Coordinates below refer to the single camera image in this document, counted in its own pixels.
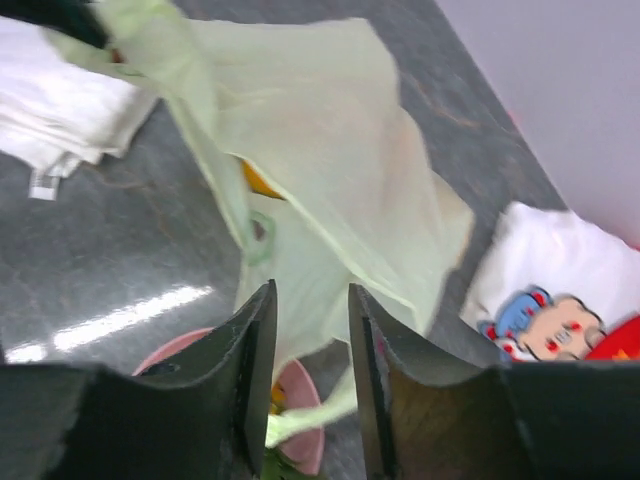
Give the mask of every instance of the bowl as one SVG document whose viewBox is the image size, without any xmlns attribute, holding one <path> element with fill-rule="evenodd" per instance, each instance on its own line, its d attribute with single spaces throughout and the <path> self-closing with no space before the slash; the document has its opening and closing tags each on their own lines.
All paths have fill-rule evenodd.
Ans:
<svg viewBox="0 0 640 480">
<path fill-rule="evenodd" d="M 166 358 L 184 350 L 193 342 L 200 340 L 213 331 L 213 328 L 201 328 L 186 333 L 158 348 L 149 355 L 136 370 L 134 375 L 140 375 L 151 365 L 155 365 Z M 285 393 L 286 408 L 310 408 L 320 405 L 320 397 L 313 380 L 302 364 L 294 360 L 289 363 L 280 378 L 280 386 Z M 316 428 L 300 433 L 282 443 L 279 448 L 293 460 L 298 470 L 307 475 L 317 475 L 320 471 L 322 455 L 324 453 L 324 429 Z"/>
</svg>

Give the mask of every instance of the dark green object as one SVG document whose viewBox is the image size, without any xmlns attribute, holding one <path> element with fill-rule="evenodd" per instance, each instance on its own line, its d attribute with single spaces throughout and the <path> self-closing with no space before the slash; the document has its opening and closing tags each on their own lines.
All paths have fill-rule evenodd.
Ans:
<svg viewBox="0 0 640 480">
<path fill-rule="evenodd" d="M 57 30 L 96 48 L 109 35 L 86 0 L 0 0 L 0 16 Z"/>
<path fill-rule="evenodd" d="M 296 468 L 296 463 L 277 448 L 265 450 L 260 480 L 325 480 L 322 474 L 306 475 Z"/>
</svg>

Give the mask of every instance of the black object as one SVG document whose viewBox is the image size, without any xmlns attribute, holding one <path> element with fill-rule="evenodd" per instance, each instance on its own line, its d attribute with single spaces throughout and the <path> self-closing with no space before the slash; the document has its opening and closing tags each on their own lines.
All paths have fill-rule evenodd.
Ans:
<svg viewBox="0 0 640 480">
<path fill-rule="evenodd" d="M 368 479 L 640 478 L 637 363 L 479 369 L 349 297 Z"/>
<path fill-rule="evenodd" d="M 167 359 L 179 368 L 166 373 L 0 367 L 0 478 L 254 478 L 264 456 L 275 338 L 270 282 L 227 323 Z"/>
<path fill-rule="evenodd" d="M 0 16 L 48 27 L 96 48 L 105 48 L 109 34 L 88 3 L 87 0 L 0 0 Z"/>
</svg>

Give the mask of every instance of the gray wall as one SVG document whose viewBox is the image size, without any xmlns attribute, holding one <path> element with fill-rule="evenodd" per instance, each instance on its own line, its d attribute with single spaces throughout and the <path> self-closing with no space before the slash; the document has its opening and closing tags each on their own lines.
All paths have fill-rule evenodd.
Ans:
<svg viewBox="0 0 640 480">
<path fill-rule="evenodd" d="M 640 246 L 640 1 L 438 2 L 569 207 Z"/>
</svg>

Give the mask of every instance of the dark tabletop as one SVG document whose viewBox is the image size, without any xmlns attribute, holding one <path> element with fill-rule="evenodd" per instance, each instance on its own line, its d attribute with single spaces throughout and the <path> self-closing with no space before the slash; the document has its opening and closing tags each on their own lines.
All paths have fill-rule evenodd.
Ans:
<svg viewBox="0 0 640 480">
<path fill-rule="evenodd" d="M 368 18 L 395 55 L 402 99 L 433 168 L 476 214 L 476 229 L 430 338 L 474 363 L 495 350 L 458 319 L 500 211 L 518 199 L 562 202 L 432 0 L 181 0 L 199 19 L 305 23 Z M 0 334 L 9 359 L 99 360 L 131 372 L 233 307 L 239 253 L 167 109 L 160 104 L 124 160 L 62 182 L 58 200 L 27 198 L 30 171 L 0 163 Z M 326 397 L 347 363 L 335 345 L 305 364 Z M 327 429 L 331 479 L 364 478 L 355 416 Z"/>
</svg>

